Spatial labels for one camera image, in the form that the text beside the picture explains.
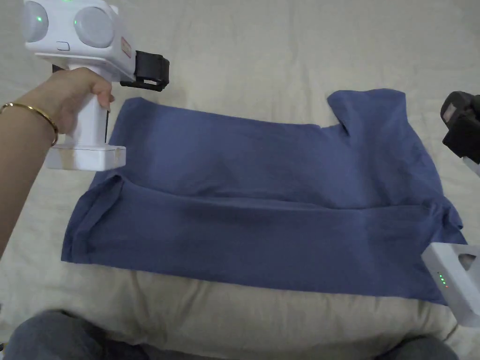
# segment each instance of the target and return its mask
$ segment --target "hand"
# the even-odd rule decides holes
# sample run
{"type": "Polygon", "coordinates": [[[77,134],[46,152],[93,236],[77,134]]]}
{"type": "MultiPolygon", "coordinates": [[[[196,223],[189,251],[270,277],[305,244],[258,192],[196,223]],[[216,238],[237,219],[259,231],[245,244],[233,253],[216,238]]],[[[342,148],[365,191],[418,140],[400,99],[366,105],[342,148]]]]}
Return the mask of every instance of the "hand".
{"type": "Polygon", "coordinates": [[[87,68],[78,68],[57,71],[16,102],[46,112],[64,134],[73,129],[88,94],[97,95],[100,105],[110,111],[110,103],[115,100],[111,92],[111,83],[87,68]]]}

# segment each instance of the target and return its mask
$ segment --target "white bedsheet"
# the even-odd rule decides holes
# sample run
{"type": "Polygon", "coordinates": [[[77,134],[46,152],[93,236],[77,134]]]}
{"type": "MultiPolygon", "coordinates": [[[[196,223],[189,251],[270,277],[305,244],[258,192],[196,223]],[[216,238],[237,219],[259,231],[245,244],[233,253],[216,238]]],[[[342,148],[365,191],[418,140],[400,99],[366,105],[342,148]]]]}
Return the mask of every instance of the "white bedsheet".
{"type": "MultiPolygon", "coordinates": [[[[440,107],[480,92],[477,0],[115,0],[139,50],[170,60],[166,90],[114,87],[123,101],[264,121],[336,123],[335,90],[406,92],[409,121],[433,157],[464,234],[480,244],[480,179],[442,145],[440,107]]],[[[25,49],[21,1],[0,12],[0,101],[45,80],[25,49]]],[[[63,233],[92,173],[43,169],[0,262],[0,340],[36,312],[64,308],[113,337],[226,358],[363,359],[433,334],[464,359],[480,335],[443,306],[398,298],[275,291],[60,262],[63,233]]]]}

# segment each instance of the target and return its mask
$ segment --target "blue t-shirt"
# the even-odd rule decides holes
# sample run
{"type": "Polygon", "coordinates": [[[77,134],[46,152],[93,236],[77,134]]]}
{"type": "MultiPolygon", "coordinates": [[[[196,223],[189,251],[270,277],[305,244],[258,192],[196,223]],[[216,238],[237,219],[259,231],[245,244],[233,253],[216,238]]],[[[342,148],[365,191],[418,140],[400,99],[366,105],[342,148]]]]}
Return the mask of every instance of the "blue t-shirt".
{"type": "Polygon", "coordinates": [[[420,258],[465,244],[394,90],[339,91],[328,128],[125,102],[62,260],[262,288],[444,303],[420,258]]]}

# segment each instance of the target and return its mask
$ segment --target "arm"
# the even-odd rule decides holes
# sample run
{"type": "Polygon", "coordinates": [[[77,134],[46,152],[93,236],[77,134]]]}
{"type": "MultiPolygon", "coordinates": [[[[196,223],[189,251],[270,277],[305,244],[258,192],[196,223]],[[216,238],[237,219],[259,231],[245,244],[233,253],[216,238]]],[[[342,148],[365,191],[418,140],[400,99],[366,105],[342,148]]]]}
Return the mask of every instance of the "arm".
{"type": "MultiPolygon", "coordinates": [[[[15,102],[46,112],[60,133],[66,133],[74,127],[76,114],[89,93],[96,94],[107,109],[114,100],[110,83],[79,68],[56,72],[15,102]]],[[[32,111],[13,107],[0,115],[0,256],[53,139],[51,125],[32,111]]]]}

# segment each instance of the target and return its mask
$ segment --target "gold bangle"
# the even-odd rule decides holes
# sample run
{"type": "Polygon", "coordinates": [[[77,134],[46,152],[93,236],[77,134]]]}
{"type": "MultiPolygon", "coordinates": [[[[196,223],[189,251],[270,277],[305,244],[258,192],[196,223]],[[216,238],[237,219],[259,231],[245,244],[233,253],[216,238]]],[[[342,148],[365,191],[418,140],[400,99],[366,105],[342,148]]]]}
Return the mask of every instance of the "gold bangle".
{"type": "Polygon", "coordinates": [[[55,125],[55,123],[53,122],[53,120],[50,118],[50,116],[48,116],[45,112],[43,112],[42,110],[40,109],[37,109],[37,108],[34,108],[32,106],[28,106],[28,105],[24,105],[24,104],[18,104],[18,103],[6,103],[5,105],[3,105],[1,108],[0,108],[0,114],[5,110],[5,108],[8,108],[8,107],[15,107],[15,106],[18,106],[20,108],[24,108],[24,109],[27,109],[27,110],[30,110],[30,111],[33,111],[35,112],[36,114],[40,115],[41,117],[43,117],[46,121],[48,121],[48,123],[52,126],[53,128],[53,132],[55,133],[55,139],[53,140],[52,142],[52,145],[55,145],[59,139],[59,129],[57,127],[57,125],[55,125]]]}

